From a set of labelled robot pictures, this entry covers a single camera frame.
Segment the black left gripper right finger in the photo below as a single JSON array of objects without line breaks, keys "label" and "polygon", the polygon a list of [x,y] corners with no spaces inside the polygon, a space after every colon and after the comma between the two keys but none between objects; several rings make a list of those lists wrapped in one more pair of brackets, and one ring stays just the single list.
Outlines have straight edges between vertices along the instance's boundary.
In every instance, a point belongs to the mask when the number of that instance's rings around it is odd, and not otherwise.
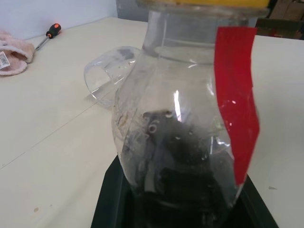
[{"label": "black left gripper right finger", "polygon": [[278,228],[249,177],[234,207],[234,228]]}]

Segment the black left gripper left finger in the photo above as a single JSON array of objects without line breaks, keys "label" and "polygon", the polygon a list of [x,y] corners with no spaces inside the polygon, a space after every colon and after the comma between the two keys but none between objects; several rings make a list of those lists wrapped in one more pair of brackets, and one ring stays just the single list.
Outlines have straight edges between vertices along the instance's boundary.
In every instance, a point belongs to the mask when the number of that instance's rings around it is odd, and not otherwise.
[{"label": "black left gripper left finger", "polygon": [[133,228],[133,195],[118,157],[105,172],[91,228]]}]

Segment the clear glass jug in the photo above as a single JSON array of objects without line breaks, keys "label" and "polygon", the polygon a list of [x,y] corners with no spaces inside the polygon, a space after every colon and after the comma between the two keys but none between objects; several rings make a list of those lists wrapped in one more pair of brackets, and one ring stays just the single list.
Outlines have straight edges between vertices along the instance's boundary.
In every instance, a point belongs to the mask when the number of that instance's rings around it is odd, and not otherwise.
[{"label": "clear glass jug", "polygon": [[85,67],[112,111],[133,228],[220,228],[233,210],[259,135],[251,18],[150,10],[142,48]]}]

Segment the pink fluffy cloth with tag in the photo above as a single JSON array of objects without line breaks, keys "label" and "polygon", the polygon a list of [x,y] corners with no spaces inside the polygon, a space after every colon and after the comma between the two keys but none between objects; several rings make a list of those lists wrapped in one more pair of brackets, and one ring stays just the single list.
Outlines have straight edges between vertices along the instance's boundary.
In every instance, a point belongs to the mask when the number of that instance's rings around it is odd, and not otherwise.
[{"label": "pink fluffy cloth with tag", "polygon": [[25,71],[34,53],[33,44],[0,30],[0,76],[13,76]]}]

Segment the orange and black screwdriver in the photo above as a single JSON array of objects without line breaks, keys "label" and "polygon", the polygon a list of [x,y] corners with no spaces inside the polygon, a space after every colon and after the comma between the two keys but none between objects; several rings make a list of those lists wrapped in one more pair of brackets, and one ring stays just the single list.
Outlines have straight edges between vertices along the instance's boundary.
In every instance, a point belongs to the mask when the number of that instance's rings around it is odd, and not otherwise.
[{"label": "orange and black screwdriver", "polygon": [[56,37],[61,31],[61,25],[58,23],[53,24],[46,32],[46,37],[37,45],[35,50],[40,50],[42,46],[50,39]]}]

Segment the dark box with red print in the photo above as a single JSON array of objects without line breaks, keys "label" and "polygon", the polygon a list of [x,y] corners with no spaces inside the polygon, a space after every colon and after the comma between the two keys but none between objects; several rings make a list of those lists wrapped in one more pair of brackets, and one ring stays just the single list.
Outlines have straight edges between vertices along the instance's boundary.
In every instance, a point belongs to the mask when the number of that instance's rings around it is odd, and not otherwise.
[{"label": "dark box with red print", "polygon": [[304,39],[304,21],[258,19],[255,27],[259,36]]}]

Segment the brown cardboard boxes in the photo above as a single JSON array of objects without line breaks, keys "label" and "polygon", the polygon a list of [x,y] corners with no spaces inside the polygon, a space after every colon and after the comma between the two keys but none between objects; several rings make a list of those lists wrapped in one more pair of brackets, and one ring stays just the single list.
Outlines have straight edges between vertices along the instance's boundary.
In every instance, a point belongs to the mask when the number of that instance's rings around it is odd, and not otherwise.
[{"label": "brown cardboard boxes", "polygon": [[304,0],[275,0],[268,18],[304,21]]}]

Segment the yellow jug lid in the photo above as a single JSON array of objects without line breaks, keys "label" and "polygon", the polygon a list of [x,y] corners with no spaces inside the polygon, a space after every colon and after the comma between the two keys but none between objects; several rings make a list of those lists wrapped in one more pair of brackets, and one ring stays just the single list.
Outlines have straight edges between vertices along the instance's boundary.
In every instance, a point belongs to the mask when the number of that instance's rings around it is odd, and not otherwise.
[{"label": "yellow jug lid", "polygon": [[154,11],[227,17],[266,15],[269,2],[270,0],[136,0],[138,6]]}]

